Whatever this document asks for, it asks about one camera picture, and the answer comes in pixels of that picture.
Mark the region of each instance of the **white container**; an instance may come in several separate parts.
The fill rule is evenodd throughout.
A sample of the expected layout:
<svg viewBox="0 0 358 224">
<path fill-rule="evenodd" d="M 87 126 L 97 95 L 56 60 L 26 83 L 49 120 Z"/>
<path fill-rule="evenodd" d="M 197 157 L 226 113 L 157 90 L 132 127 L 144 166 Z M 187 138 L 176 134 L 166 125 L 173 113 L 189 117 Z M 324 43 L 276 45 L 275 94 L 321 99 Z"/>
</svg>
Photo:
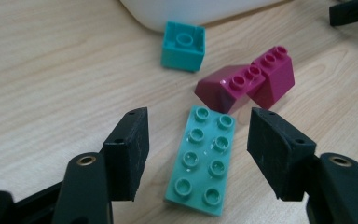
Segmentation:
<svg viewBox="0 0 358 224">
<path fill-rule="evenodd" d="M 149 29 L 164 31 L 167 21 L 200 25 L 282 0 L 120 0 Z"/>
</svg>

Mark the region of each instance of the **lego brick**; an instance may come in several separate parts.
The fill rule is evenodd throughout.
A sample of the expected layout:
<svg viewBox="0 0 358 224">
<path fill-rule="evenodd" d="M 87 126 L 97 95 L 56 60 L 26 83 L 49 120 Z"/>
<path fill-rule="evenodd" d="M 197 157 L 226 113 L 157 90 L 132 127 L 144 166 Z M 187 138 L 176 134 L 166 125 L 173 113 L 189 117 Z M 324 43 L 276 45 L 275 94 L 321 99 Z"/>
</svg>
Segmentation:
<svg viewBox="0 0 358 224">
<path fill-rule="evenodd" d="M 193 106 L 179 146 L 165 199 L 221 216 L 235 119 Z"/>
<path fill-rule="evenodd" d="M 226 66 L 200 80 L 195 93 L 210 109 L 233 113 L 262 86 L 265 78 L 260 74 L 257 65 Z"/>
<path fill-rule="evenodd" d="M 292 59 L 286 48 L 274 47 L 256 58 L 252 64 L 257 65 L 266 79 L 256 93 L 248 94 L 260 107 L 270 109 L 294 85 Z"/>
<path fill-rule="evenodd" d="M 199 71 L 205 55 L 205 29 L 168 21 L 162 43 L 161 65 Z"/>
<path fill-rule="evenodd" d="M 316 143 L 278 114 L 252 108 L 248 151 L 277 198 L 302 201 L 305 161 L 313 159 Z"/>
</svg>

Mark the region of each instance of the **black object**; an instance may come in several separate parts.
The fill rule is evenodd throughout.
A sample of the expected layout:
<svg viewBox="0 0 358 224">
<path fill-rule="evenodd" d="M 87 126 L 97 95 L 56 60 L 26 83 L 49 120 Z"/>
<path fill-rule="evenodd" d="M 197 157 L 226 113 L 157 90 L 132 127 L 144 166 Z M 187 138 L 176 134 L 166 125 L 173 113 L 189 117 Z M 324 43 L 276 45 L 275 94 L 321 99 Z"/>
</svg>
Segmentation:
<svg viewBox="0 0 358 224">
<path fill-rule="evenodd" d="M 71 159 L 62 181 L 52 223 L 113 223 L 103 155 Z"/>
<path fill-rule="evenodd" d="M 253 108 L 248 151 L 277 198 L 301 201 L 309 194 L 310 223 L 358 223 L 358 162 L 314 155 L 316 144 L 278 114 Z"/>
<path fill-rule="evenodd" d="M 100 153 L 69 163 L 62 183 L 13 203 L 0 191 L 0 223 L 113 223 L 110 201 L 133 201 L 149 152 L 147 108 L 128 112 Z"/>
<path fill-rule="evenodd" d="M 330 25 L 340 26 L 358 21 L 358 0 L 341 3 L 329 8 Z"/>
</svg>

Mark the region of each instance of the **magenta 2x2 duplo brick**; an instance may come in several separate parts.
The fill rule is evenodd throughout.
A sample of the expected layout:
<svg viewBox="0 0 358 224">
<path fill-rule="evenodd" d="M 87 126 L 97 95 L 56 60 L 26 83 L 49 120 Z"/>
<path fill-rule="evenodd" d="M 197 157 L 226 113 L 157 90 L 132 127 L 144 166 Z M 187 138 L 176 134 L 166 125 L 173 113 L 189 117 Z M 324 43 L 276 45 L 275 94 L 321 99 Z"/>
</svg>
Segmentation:
<svg viewBox="0 0 358 224">
<path fill-rule="evenodd" d="M 232 113 L 249 99 L 269 109 L 293 86 L 292 59 L 278 46 L 251 65 L 226 66 L 199 81 L 195 93 L 212 110 Z"/>
</svg>

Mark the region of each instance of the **screw hole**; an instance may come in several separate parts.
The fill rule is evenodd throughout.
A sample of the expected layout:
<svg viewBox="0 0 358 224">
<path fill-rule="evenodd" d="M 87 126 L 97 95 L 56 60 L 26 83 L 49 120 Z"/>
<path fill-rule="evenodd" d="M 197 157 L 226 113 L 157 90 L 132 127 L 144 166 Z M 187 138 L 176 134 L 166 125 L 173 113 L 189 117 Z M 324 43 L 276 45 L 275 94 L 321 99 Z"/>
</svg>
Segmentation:
<svg viewBox="0 0 358 224">
<path fill-rule="evenodd" d="M 95 161 L 97 161 L 97 158 L 95 158 L 93 156 L 85 156 L 85 157 L 80 158 L 77 161 L 77 165 L 87 166 L 87 165 L 93 164 Z"/>
<path fill-rule="evenodd" d="M 352 166 L 351 162 L 338 156 L 332 156 L 329 158 L 332 163 L 335 165 L 343 166 L 343 167 L 350 167 Z"/>
</svg>

